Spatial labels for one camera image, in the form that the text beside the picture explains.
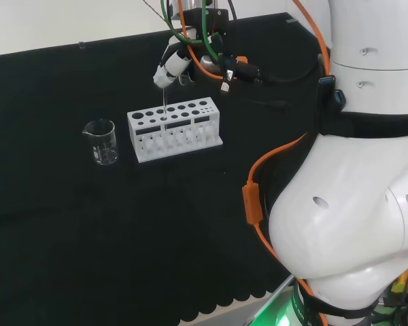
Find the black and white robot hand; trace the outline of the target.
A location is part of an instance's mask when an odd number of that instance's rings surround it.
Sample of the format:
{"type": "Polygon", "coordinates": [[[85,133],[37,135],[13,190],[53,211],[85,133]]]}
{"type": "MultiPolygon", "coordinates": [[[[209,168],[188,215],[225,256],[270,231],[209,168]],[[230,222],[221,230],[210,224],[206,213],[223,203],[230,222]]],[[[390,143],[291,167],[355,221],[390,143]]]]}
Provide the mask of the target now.
{"type": "Polygon", "coordinates": [[[176,81],[185,86],[195,83],[195,80],[192,56],[187,44],[181,42],[176,36],[170,37],[153,76],[154,84],[164,89],[176,81]]]}

